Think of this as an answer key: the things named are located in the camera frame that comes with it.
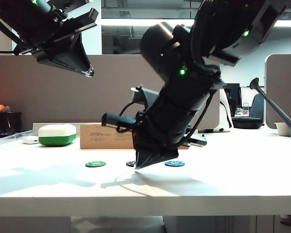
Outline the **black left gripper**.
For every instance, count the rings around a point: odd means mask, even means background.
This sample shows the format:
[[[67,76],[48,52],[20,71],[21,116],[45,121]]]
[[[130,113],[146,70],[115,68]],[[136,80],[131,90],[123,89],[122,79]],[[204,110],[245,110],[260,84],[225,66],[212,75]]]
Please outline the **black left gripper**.
[[[97,25],[95,8],[77,17],[70,17],[61,8],[14,8],[13,16],[13,29],[22,41],[13,54],[30,52],[40,64],[93,77],[81,32]]]

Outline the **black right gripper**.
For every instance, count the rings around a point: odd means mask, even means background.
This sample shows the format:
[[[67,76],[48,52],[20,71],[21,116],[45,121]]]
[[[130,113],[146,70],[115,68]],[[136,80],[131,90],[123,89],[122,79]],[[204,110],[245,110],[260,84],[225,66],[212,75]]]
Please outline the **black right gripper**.
[[[105,113],[101,124],[116,128],[119,133],[132,132],[135,169],[142,169],[178,157],[178,147],[186,143],[197,128],[190,127],[190,122],[207,103],[207,96],[134,93],[123,109],[135,103],[142,104],[144,110],[134,117]]]

